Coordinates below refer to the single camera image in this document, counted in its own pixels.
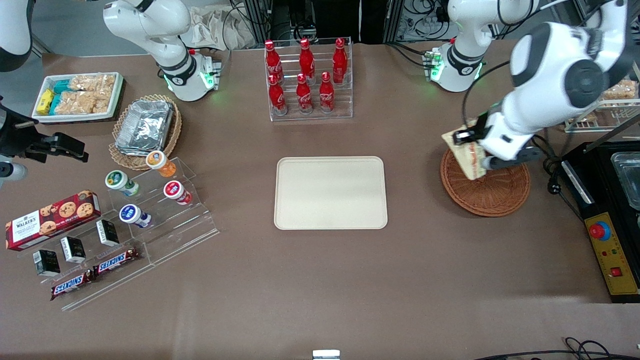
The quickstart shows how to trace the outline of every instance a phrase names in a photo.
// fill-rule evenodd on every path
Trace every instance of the cookie box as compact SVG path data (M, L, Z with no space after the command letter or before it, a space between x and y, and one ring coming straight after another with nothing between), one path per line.
M98 196L81 191L6 223L6 248L22 251L98 217Z

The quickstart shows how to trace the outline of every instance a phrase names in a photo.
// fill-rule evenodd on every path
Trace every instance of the aluminum foil container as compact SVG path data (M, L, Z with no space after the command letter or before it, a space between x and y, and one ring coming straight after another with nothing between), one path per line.
M173 106L166 101L133 102L122 122L116 148L122 154L133 156L164 150L172 116Z

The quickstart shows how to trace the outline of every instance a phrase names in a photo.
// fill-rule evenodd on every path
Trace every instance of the bottle cap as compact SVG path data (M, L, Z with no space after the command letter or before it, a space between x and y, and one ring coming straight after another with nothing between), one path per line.
M119 190L123 188L128 181L129 181L129 178L127 177L127 174L123 173L120 170L114 170L108 173L107 176L104 178L104 184L109 189L114 189L114 190Z
M184 186L180 181L171 180L164 186L164 196L169 199L178 199L184 193Z
M157 170L166 165L166 156L160 150L154 150L147 155L147 166Z
M134 204L127 204L120 209L120 219L127 224L133 224L138 221L141 214L142 210Z

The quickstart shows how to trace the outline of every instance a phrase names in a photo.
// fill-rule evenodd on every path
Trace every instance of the wicker basket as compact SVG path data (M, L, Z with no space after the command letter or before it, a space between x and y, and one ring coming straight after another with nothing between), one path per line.
M440 163L440 179L453 201L484 217L503 217L516 211L531 189L527 165L489 170L485 176L469 180L449 149Z
M176 106L175 102L164 95L146 95L141 97L138 100L147 100L147 101L166 101L173 105L173 116L171 119L171 128L169 129L169 133L167 134L167 141L164 146L164 154L169 158L169 155L173 151L175 144L178 142L178 137L180 136L180 130L182 129L182 116L180 115L180 111L178 110L178 106ZM120 134L120 129L122 128L122 122L127 117L127 113L129 112L129 108L131 105L127 106L127 108L120 114L118 121L113 127L113 139L118 138L118 134ZM145 171L149 170L147 166L147 162L145 161L144 156L131 156L124 155L118 149L116 149L116 144L112 143L109 145L109 153L111 154L111 158L113 161L118 163L126 168L130 168L136 171Z

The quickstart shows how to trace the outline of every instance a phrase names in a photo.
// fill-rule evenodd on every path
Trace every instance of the coca-cola bottle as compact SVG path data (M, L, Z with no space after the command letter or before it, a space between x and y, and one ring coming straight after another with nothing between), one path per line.
M267 49L267 71L269 75L275 75L278 79L278 83L284 82L284 73L282 72L282 62L280 61L280 55L276 52L276 47L273 45L273 41L267 40L264 42L264 48Z
M335 40L335 52L333 53L333 83L342 84L347 73L347 53L344 51L344 39Z
M311 103L311 89L307 84L307 77L304 74L298 74L296 94L298 94L298 108L300 112L304 115L311 114L314 110L314 105Z
M320 84L320 110L328 114L335 106L335 94L331 84L331 75L328 71L322 73L322 84Z
M316 61L309 50L309 39L302 38L300 48L300 70L305 75L307 83L313 85L316 83Z
M275 75L269 75L269 99L271 100L271 105L273 105L274 115L282 116L287 114L289 109L284 101L284 91L278 85L278 77Z

